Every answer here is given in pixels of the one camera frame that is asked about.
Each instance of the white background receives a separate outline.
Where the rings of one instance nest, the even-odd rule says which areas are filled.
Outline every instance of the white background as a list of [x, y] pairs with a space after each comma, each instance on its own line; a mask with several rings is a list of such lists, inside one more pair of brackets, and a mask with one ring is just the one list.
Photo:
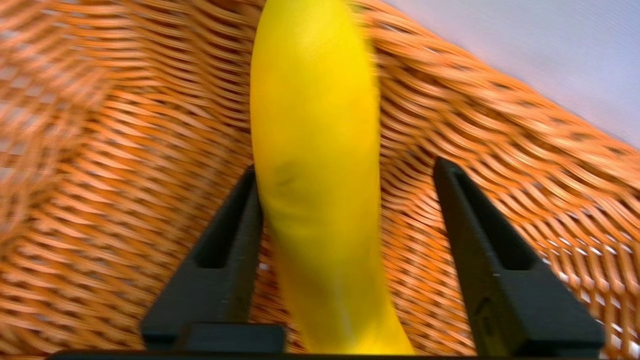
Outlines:
[[386, 0], [640, 149], [640, 0]]

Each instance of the yellow banana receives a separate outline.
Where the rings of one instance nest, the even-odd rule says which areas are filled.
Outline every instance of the yellow banana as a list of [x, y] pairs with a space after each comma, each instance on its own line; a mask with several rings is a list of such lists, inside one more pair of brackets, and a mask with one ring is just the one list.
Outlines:
[[411, 354], [380, 244], [375, 67], [342, 0], [268, 0], [251, 68], [260, 201], [308, 350]]

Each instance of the black plastic part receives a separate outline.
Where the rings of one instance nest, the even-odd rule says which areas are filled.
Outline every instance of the black plastic part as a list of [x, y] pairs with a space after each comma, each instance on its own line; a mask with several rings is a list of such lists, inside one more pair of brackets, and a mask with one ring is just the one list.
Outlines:
[[261, 234], [249, 168], [143, 319], [147, 349], [171, 349], [191, 323], [248, 321]]
[[256, 323], [194, 323], [176, 341], [176, 351], [281, 354], [285, 331], [281, 325]]
[[[212, 354], [207, 352], [58, 352], [48, 360], [490, 360], [492, 357], [446, 356], [376, 356], [376, 355], [315, 355], [315, 354]], [[531, 357], [544, 360], [544, 357]]]
[[442, 158], [434, 180], [478, 355], [597, 358], [602, 326], [473, 180]]

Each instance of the orange wicker basket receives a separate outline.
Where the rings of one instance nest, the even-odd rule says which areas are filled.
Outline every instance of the orange wicker basket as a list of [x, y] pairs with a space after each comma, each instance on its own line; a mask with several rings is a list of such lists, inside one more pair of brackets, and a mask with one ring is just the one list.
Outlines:
[[[397, 10], [357, 3], [383, 94], [386, 266], [416, 349], [474, 353], [431, 180], [444, 156], [605, 324], [606, 354], [639, 357], [640, 154]], [[252, 162], [263, 4], [0, 1], [0, 353], [141, 347], [141, 317]], [[252, 320], [289, 320], [268, 266]]]

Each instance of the woven wicker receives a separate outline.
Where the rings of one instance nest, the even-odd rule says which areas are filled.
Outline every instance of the woven wicker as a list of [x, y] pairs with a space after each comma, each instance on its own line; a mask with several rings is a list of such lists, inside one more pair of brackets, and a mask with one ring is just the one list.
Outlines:
[[[0, 353], [142, 347], [145, 310], [252, 162], [263, 3], [0, 1]], [[385, 263], [416, 349], [474, 353], [431, 181], [445, 156], [603, 321], [606, 354], [637, 358], [640, 154], [359, 4], [383, 94]], [[252, 320], [289, 320], [268, 266]]]

